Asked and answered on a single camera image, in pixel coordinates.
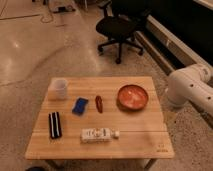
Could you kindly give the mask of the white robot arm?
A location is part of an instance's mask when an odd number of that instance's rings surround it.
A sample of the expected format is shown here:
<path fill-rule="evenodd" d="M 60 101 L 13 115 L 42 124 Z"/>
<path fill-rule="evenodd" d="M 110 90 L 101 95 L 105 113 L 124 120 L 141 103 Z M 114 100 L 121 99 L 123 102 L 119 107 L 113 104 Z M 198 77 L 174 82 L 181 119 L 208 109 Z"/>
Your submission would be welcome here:
<path fill-rule="evenodd" d="M 208 85 L 210 79 L 210 69 L 201 63 L 175 70 L 168 77 L 167 99 L 175 107 L 182 107 L 191 101 L 213 116 L 213 87 Z"/>

